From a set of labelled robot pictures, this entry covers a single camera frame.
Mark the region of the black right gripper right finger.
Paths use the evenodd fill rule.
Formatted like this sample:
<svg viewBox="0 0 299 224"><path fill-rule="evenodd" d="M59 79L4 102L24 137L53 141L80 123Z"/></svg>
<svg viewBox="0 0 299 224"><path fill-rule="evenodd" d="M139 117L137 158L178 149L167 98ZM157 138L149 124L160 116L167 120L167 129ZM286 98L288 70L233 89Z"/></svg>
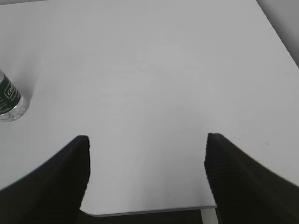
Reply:
<svg viewBox="0 0 299 224"><path fill-rule="evenodd" d="M209 133L204 167L222 224L297 224L299 188Z"/></svg>

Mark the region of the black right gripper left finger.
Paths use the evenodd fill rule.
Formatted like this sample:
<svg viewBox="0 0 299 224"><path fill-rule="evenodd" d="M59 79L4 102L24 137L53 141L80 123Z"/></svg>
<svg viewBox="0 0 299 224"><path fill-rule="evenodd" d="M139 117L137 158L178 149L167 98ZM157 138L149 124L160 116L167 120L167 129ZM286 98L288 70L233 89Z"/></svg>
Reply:
<svg viewBox="0 0 299 224"><path fill-rule="evenodd" d="M90 144L77 136L0 191L2 224L75 224L90 178Z"/></svg>

